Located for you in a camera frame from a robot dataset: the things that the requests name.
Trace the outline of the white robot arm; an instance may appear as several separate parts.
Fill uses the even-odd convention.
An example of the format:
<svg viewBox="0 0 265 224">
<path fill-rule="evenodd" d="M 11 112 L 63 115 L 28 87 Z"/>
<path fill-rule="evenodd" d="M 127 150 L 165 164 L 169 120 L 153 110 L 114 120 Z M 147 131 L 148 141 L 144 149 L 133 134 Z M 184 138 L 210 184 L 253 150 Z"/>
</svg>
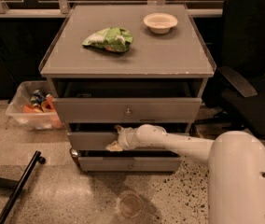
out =
<svg viewBox="0 0 265 224">
<path fill-rule="evenodd" d="M 150 124 L 116 130 L 111 152 L 163 147 L 208 167 L 209 224 L 265 224 L 265 146 L 255 136 L 230 131 L 210 140 Z"/>
</svg>

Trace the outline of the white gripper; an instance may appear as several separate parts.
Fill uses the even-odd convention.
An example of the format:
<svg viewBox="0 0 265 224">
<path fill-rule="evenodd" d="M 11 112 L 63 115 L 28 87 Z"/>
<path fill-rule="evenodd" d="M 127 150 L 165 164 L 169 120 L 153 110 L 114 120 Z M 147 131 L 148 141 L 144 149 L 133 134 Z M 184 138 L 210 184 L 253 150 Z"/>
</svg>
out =
<svg viewBox="0 0 265 224">
<path fill-rule="evenodd" d="M 120 125 L 115 125 L 115 129 L 119 133 L 118 141 L 113 141 L 106 146 L 106 150 L 110 152 L 120 152 L 136 148 L 137 140 L 135 137 L 136 128 L 123 128 Z"/>
</svg>

